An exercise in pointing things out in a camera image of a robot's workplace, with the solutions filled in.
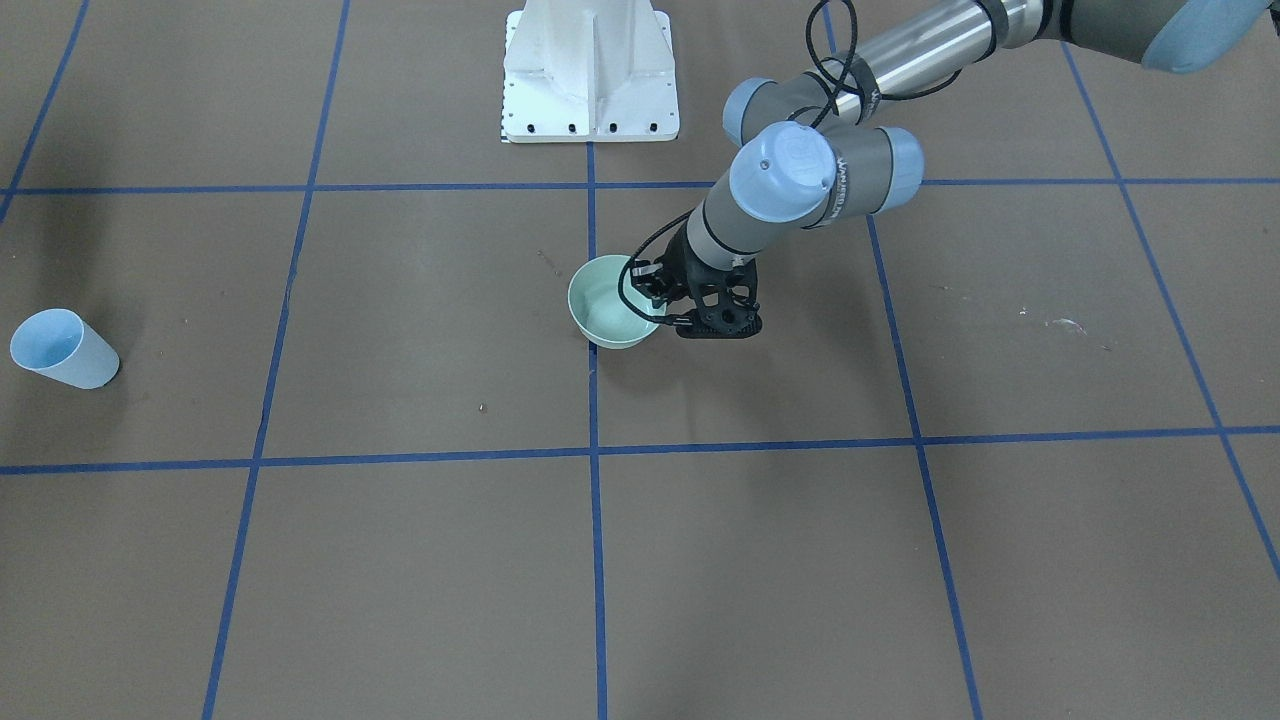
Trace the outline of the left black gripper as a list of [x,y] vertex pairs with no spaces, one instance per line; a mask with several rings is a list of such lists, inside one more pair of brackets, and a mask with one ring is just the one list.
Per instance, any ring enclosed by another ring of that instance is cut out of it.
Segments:
[[668,309],[681,302],[685,315],[701,315],[731,307],[731,293],[723,272],[703,263],[694,252],[686,225],[672,234],[657,261],[632,260],[628,281],[643,296],[644,309]]

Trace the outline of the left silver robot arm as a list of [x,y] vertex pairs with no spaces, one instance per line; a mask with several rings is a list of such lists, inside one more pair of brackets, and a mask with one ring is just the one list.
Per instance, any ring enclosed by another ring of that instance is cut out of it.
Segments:
[[846,3],[847,42],[785,79],[745,79],[724,100],[736,154],[707,196],[668,223],[660,256],[635,252],[616,278],[667,325],[739,332],[758,314],[756,258],[796,231],[899,208],[919,190],[924,152],[908,131],[881,124],[910,102],[948,91],[991,58],[1060,41],[1147,70],[1188,74],[1235,47],[1275,1],[942,1],[863,40]]

